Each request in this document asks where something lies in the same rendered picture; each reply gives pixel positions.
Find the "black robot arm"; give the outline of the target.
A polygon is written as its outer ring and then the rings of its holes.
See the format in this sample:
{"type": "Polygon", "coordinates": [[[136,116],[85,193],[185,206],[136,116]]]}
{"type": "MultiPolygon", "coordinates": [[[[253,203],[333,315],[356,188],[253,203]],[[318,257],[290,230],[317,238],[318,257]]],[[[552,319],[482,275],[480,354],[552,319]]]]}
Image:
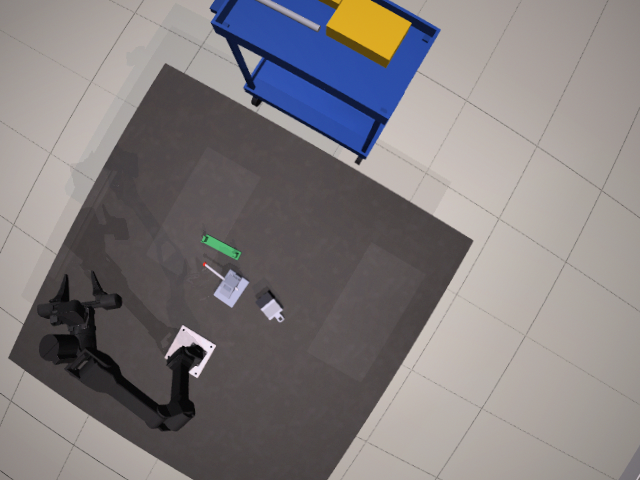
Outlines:
{"type": "MultiPolygon", "coordinates": [[[[50,312],[50,324],[53,327],[67,324],[69,332],[81,325],[83,330],[88,328],[91,317],[91,309],[85,309],[79,300],[59,302],[58,309],[50,312]]],[[[195,416],[194,402],[189,400],[189,371],[198,367],[208,352],[195,343],[190,345],[179,347],[166,359],[167,367],[173,371],[171,400],[167,405],[159,405],[141,392],[121,374],[111,357],[97,350],[96,333],[47,334],[39,343],[39,354],[54,365],[68,363],[64,370],[69,375],[96,392],[112,396],[149,428],[167,432],[179,431],[195,416]],[[84,361],[88,362],[79,370],[84,361]]]]}

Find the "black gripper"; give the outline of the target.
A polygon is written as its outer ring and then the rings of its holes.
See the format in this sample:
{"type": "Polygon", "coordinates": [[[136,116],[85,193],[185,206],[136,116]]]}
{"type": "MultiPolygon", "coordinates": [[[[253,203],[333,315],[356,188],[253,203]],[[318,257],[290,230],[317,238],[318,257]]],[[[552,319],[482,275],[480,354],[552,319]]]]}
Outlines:
{"type": "MultiPolygon", "coordinates": [[[[89,326],[87,329],[83,329],[83,330],[81,329],[81,325],[76,326],[74,328],[74,331],[70,332],[70,335],[77,335],[81,333],[85,333],[85,334],[96,333],[95,332],[96,326],[94,321],[94,314],[95,314],[94,308],[99,307],[105,310],[112,310],[112,309],[120,308],[123,304],[122,297],[119,296],[117,293],[108,294],[106,292],[103,292],[102,287],[100,286],[98,280],[96,279],[94,271],[91,271],[91,281],[92,281],[92,288],[93,288],[93,296],[95,296],[96,301],[80,303],[85,309],[86,308],[91,309],[92,317],[89,322],[89,326]],[[85,305],[88,305],[88,306],[85,306],[85,305]]],[[[50,303],[48,304],[37,305],[37,312],[40,315],[40,317],[50,319],[50,312],[53,309],[55,310],[58,309],[59,302],[63,302],[63,303],[69,302],[68,274],[64,275],[64,279],[61,283],[61,288],[58,291],[58,294],[54,297],[54,299],[50,299],[49,302],[50,303]]]]}

